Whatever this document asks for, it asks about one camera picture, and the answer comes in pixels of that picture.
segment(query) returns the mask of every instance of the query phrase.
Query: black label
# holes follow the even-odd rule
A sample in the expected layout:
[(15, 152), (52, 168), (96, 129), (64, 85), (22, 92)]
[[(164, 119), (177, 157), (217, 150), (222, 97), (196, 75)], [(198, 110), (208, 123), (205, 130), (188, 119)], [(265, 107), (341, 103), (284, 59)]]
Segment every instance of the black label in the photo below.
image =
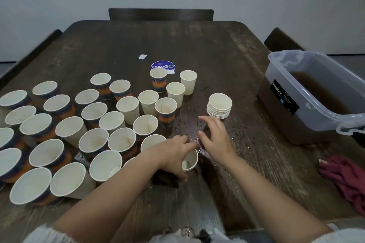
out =
[(282, 86), (274, 80), (270, 86), (272, 92), (279, 99), (280, 103), (293, 115), (299, 109), (297, 103), (289, 96)]

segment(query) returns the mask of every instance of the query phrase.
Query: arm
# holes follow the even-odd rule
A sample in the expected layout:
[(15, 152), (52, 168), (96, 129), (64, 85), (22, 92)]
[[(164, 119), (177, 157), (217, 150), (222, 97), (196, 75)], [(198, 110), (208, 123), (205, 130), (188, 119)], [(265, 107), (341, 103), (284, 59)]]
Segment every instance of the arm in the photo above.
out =
[(200, 116), (208, 123), (211, 140), (199, 132), (209, 155), (239, 183), (247, 200), (268, 234), (276, 242), (307, 243), (332, 230), (255, 171), (233, 150), (223, 123), (213, 117)]
[(181, 163), (196, 143), (177, 135), (140, 153), (133, 161), (66, 212), (53, 228), (80, 243), (109, 242), (153, 174), (162, 169), (186, 178)]

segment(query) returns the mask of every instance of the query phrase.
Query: left hand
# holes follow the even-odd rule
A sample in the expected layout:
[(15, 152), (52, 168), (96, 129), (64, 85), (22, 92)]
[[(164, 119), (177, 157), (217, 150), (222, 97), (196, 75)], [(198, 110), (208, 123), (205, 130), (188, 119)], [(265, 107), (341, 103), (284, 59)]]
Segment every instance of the left hand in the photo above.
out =
[(175, 135), (171, 139), (151, 147), (159, 160), (159, 168), (173, 173), (182, 180), (187, 180), (187, 175), (181, 166), (184, 158), (194, 149), (199, 149), (196, 142), (189, 142), (187, 135)]

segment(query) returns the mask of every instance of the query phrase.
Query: wet table surface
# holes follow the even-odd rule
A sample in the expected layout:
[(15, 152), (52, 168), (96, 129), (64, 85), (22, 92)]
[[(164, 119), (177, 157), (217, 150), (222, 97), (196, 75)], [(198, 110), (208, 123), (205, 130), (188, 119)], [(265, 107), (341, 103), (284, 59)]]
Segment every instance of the wet table surface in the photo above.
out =
[[(330, 221), (357, 216), (335, 187), (318, 174), (316, 163), (339, 153), (364, 167), (365, 152), (345, 136), (330, 144), (305, 147), (285, 139), (256, 97), (269, 64), (268, 53), (239, 22), (80, 21), (0, 94), (17, 89), (31, 92), (36, 84), (54, 80), (74, 100), (80, 91), (93, 88), (89, 80), (94, 74), (107, 72), (112, 81), (129, 80), (133, 95), (138, 96), (152, 89), (151, 64), (171, 61), (176, 74), (168, 75), (167, 82), (180, 81), (179, 74), (186, 69), (194, 70), (198, 79), (194, 93), (184, 96), (173, 127), (159, 128), (160, 133), (169, 137), (187, 134), (197, 140), (197, 131), (205, 127), (198, 116), (207, 114), (209, 96), (225, 93), (233, 100), (225, 125), (240, 157), (317, 217)], [(147, 57), (138, 59), (141, 54)], [(108, 105), (109, 110), (116, 110), (114, 104)], [(143, 192), (113, 241), (147, 241), (167, 226), (173, 230), (188, 226), (195, 233), (218, 227), (228, 234), (261, 228), (237, 183), (203, 148), (197, 167), (188, 176), (189, 181), (179, 188), (152, 185)], [(0, 242), (20, 242), (39, 225), (52, 224), (77, 202), (65, 200), (55, 207), (15, 206), (9, 201), (10, 189), (7, 186), (0, 192)]]

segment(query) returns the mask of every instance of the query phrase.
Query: clear plastic container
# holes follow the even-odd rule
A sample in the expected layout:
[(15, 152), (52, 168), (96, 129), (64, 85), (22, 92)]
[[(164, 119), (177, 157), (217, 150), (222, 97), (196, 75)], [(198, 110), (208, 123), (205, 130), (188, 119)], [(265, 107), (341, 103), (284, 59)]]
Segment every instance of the clear plastic container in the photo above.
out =
[[(268, 58), (270, 64), (258, 96), (292, 143), (331, 141), (336, 129), (340, 134), (349, 135), (352, 134), (349, 128), (365, 125), (363, 79), (330, 57), (316, 52), (285, 50), (272, 52)], [(321, 98), (318, 95), (318, 99), (315, 98), (291, 73), (301, 73), (313, 79), (349, 113), (339, 114), (326, 108), (319, 102)], [(283, 91), (289, 100), (280, 98)], [(288, 105), (286, 101), (297, 106)]]

